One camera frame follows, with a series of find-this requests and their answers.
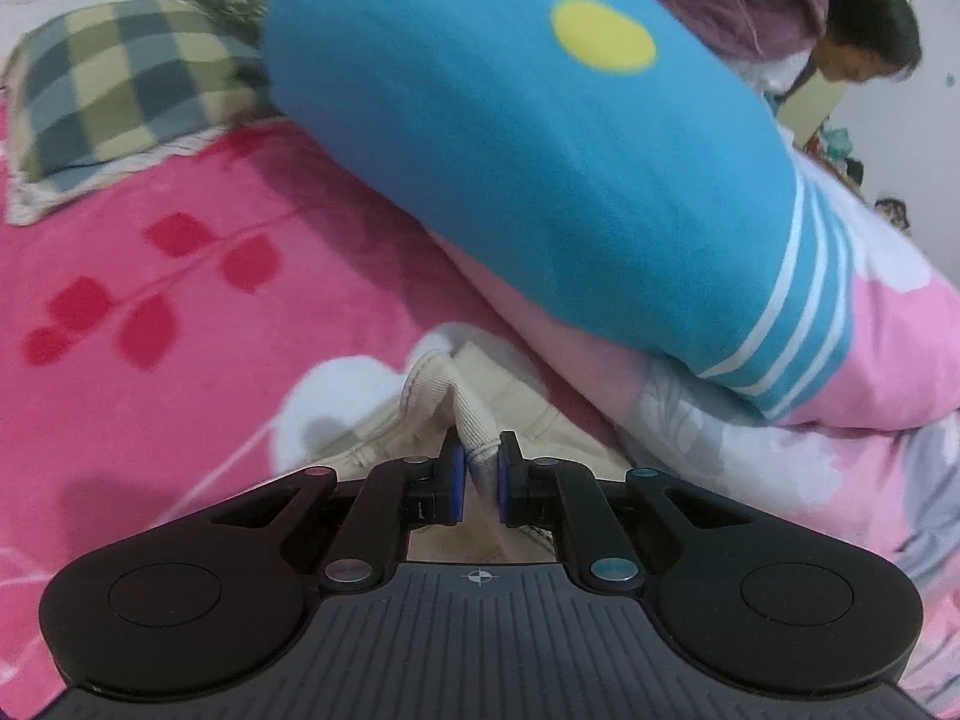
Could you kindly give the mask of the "beige khaki trousers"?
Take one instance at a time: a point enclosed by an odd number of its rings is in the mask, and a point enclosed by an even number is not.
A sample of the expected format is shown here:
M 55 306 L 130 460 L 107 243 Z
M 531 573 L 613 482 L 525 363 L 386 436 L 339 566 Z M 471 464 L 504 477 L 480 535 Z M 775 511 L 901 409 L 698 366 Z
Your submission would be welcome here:
M 314 460 L 334 468 L 342 479 L 364 478 L 387 460 L 432 457 L 448 431 L 455 431 L 466 449 L 464 518 L 454 527 L 431 525 L 413 532 L 407 550 L 412 561 L 516 564 L 555 559 L 553 539 L 544 528 L 501 523 L 496 452 L 505 431 L 516 434 L 527 458 L 577 461 L 605 481 L 620 481 L 630 468 L 619 450 L 586 433 L 471 343 L 455 353 L 425 353 L 400 394 L 319 447 Z

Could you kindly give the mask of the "pink floral fleece bedsheet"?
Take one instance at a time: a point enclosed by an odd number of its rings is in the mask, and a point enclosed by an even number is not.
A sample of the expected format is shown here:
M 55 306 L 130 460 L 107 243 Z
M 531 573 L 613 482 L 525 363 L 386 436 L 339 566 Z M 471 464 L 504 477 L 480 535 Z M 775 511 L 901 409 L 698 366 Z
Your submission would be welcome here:
M 80 554 L 313 460 L 464 344 L 605 419 L 418 224 L 283 122 L 2 231 L 2 706 L 59 692 L 37 626 Z

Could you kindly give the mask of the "pink grey floral duvet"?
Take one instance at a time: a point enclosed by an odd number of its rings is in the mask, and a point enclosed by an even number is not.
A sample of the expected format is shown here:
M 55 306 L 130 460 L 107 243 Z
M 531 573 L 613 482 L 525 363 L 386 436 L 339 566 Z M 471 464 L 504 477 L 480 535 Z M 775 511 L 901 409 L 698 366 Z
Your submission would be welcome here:
M 924 626 L 901 686 L 958 713 L 958 291 L 923 252 L 804 154 L 794 161 L 853 244 L 853 349 L 791 424 L 678 362 L 551 319 L 452 244 L 464 277 L 619 428 L 626 455 L 895 562 Z

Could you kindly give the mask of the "blue pink striped pillow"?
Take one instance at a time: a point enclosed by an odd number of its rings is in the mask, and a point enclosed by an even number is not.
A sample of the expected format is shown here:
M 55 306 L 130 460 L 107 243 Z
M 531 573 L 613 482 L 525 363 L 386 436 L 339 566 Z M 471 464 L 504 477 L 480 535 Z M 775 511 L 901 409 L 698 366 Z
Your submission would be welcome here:
M 774 422 L 958 406 L 958 294 L 654 0 L 268 0 L 275 104 L 560 322 Z

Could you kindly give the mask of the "green plaid pillow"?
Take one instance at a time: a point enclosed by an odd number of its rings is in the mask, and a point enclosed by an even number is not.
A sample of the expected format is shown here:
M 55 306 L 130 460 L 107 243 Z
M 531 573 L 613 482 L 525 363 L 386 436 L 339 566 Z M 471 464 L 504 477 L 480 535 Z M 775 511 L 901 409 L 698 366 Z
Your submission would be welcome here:
M 267 0 L 119 0 L 26 32 L 2 73 L 8 222 L 37 223 L 275 117 L 259 52 L 265 10 Z

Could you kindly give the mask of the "child in maroon jacket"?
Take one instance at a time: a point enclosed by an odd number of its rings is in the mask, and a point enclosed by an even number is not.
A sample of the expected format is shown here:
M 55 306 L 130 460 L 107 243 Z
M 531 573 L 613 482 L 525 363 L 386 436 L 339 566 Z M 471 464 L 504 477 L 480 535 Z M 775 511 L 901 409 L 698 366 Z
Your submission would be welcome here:
M 658 0 L 740 79 L 784 101 L 812 76 L 862 85 L 923 60 L 910 0 Z

